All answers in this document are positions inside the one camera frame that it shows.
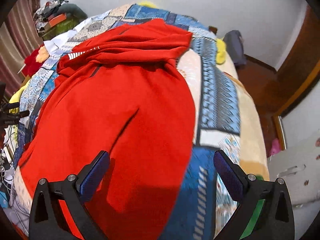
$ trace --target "yellow cloth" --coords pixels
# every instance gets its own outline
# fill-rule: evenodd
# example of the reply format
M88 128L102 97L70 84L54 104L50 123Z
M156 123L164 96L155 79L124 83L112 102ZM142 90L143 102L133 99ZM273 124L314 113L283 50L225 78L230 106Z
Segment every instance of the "yellow cloth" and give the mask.
M21 94L27 88L27 86L29 85L29 82L30 80L11 97L9 103L17 103L20 101ZM19 108L14 108L14 109L10 109L9 113L15 114L18 111L19 111Z
M216 63L218 65L223 64L226 61L226 56L227 56L227 46L225 42L221 39L216 40L217 43L217 55L216 55Z
M147 6L150 8L158 8L154 3L151 3L149 1L141 1L138 3L140 6ZM218 65L221 65L225 63L226 61L226 56L227 56L227 46L225 42L221 39L217 39L217 55L216 55L216 63Z
M147 7L150 7L150 8L158 8L154 3L149 2L149 1L142 1L142 2L138 3L138 5L147 6Z

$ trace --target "orange box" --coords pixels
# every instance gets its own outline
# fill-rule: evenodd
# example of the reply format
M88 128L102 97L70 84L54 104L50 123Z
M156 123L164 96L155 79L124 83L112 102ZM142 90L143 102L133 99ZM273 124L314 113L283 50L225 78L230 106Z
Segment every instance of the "orange box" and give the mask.
M67 18L67 14L66 13L60 14L60 15L52 18L49 21L50 27L53 27L53 26L57 25L58 23L64 21L66 18Z

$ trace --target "pink object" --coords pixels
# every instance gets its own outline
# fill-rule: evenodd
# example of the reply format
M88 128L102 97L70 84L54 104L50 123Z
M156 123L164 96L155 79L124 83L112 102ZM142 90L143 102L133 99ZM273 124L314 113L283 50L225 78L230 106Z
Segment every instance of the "pink object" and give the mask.
M273 139L272 141L272 146L271 146L271 150L270 150L270 156L271 155L275 155L277 154L278 152L281 151L281 148L280 148L280 143L279 143L279 140L276 138L276 139Z

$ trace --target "bed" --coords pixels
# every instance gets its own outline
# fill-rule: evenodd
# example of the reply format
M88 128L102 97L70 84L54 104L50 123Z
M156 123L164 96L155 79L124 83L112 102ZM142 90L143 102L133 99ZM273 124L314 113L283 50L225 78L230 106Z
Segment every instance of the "bed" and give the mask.
M196 165L188 166L183 183L192 190L188 196L179 194L159 239L169 236L170 239L212 239L233 214L237 203L232 201L214 169L212 155L215 150L223 149L247 174L269 179L264 140L254 102L239 82L230 56L226 54L225 62L216 64L217 37L193 17L138 4L124 5L87 21L88 24L76 35L52 53L21 95L20 110L29 110L31 114L21 119L18 125L18 147L13 163L16 168L14 185L26 210L31 209L32 197L25 186L18 161L25 145L33 139L41 106L55 87L59 59L88 38L123 24L138 25L155 18L193 33L190 48L178 60L177 69L188 84L196 108L191 157ZM200 207L197 201L202 193L212 197L204 198L205 203L199 202L202 204ZM183 206L188 203L194 204L184 210ZM175 224L175 219L184 215L190 217L188 229ZM172 231L179 233L172 238Z

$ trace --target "green strip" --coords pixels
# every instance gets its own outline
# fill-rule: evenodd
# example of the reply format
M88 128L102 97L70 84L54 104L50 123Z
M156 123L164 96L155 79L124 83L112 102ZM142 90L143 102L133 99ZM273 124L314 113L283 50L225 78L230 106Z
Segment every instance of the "green strip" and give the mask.
M256 177L258 180L263 180L263 177L260 175L256 175ZM247 227L243 231L240 239L245 238L252 233L252 230L254 229L254 226L256 225L258 217L259 217L260 212L262 210L263 203L264 203L264 199L260 199L258 201L256 208L254 209L254 212L252 214L252 217L250 218L249 223L247 224Z

